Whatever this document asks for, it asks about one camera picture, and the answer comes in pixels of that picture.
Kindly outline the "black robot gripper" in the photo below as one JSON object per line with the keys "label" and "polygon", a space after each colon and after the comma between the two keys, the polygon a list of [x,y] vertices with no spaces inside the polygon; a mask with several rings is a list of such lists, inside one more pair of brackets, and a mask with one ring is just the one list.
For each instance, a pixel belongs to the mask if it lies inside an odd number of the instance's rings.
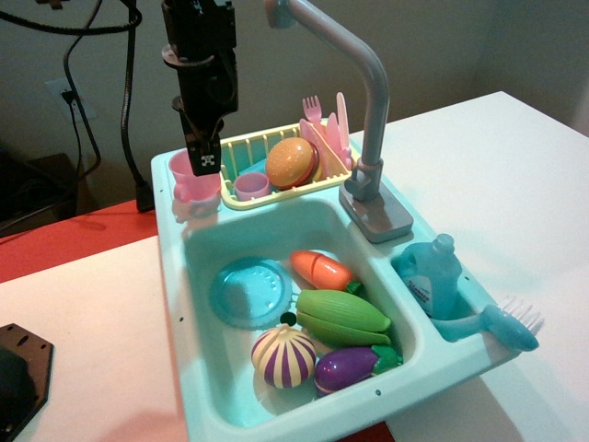
{"label": "black robot gripper", "polygon": [[238,107],[235,8],[230,1],[164,1],[161,7],[168,41],[162,55],[177,71],[191,170],[214,174],[221,167],[222,119]]}

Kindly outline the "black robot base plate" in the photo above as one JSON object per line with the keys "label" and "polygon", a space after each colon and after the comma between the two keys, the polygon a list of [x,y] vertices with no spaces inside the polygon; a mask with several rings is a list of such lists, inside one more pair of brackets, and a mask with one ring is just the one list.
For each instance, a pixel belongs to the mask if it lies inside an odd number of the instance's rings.
{"label": "black robot base plate", "polygon": [[14,441],[47,402],[54,345],[16,323],[1,327],[1,440]]}

